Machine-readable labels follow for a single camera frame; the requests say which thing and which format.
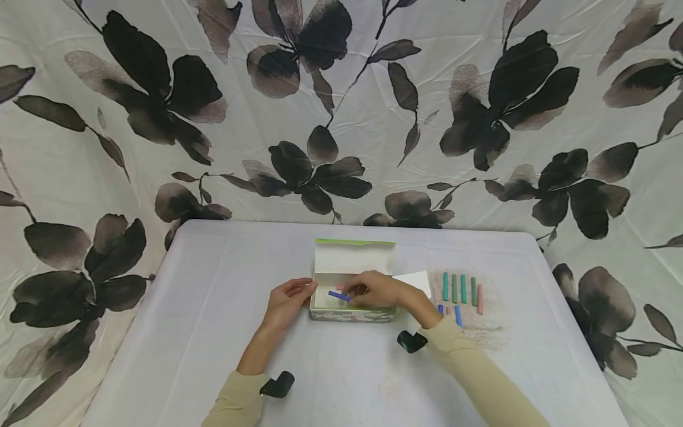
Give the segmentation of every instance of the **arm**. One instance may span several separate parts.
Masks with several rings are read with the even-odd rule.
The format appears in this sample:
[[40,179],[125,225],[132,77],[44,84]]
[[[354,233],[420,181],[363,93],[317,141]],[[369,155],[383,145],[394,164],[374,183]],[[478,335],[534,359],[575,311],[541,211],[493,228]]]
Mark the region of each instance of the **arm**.
[[354,305],[398,305],[408,310],[422,326],[420,334],[429,341],[432,356],[459,382],[489,426],[548,425],[505,373],[465,337],[455,322],[444,319],[421,290],[366,271],[351,279],[344,292],[354,297]]
[[270,293],[266,315],[242,354],[237,369],[230,372],[214,406],[201,427],[253,427],[261,418],[263,387],[270,358],[296,318],[315,292],[311,279],[293,279]]

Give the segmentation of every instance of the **white tablecloth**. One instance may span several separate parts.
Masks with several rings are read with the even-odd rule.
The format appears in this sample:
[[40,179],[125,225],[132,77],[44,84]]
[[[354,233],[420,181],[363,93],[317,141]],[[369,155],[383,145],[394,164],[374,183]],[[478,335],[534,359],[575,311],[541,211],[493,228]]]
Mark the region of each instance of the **white tablecloth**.
[[[198,426],[258,326],[270,289],[312,273],[315,238],[395,241],[395,274],[479,272],[496,301],[481,318],[469,318],[466,332],[482,341],[547,420],[626,425],[528,234],[189,221],[83,427]],[[480,325],[484,320],[499,326]],[[273,377],[290,371],[296,382],[283,400],[267,398],[260,425],[484,425],[426,350],[409,355],[396,344],[402,329],[417,330],[405,313],[387,325],[314,322],[302,314],[269,368]]]

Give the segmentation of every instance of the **pink chalk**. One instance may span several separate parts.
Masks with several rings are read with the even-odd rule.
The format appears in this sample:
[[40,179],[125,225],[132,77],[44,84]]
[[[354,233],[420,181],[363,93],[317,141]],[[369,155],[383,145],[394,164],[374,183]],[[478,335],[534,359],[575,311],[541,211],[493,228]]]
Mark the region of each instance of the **pink chalk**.
[[477,314],[484,314],[484,288],[477,285]]

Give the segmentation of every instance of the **chalk box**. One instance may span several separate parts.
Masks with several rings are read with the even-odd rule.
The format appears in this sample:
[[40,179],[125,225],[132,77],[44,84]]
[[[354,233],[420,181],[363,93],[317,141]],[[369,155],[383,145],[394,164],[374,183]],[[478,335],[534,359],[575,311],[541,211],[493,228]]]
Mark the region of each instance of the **chalk box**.
[[317,238],[313,279],[318,289],[311,297],[311,318],[332,322],[390,322],[396,307],[353,307],[327,292],[341,292],[337,291],[337,285],[366,270],[392,275],[394,247],[394,242]]

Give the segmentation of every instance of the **beige sleeve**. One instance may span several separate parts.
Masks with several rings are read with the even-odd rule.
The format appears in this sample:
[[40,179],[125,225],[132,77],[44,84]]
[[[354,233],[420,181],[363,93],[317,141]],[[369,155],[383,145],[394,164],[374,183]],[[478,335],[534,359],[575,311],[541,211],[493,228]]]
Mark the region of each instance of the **beige sleeve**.
[[201,427],[254,427],[263,406],[259,391],[269,379],[265,374],[246,376],[230,372]]
[[460,383],[489,427],[548,425],[529,399],[451,318],[419,333],[427,338],[432,356]]

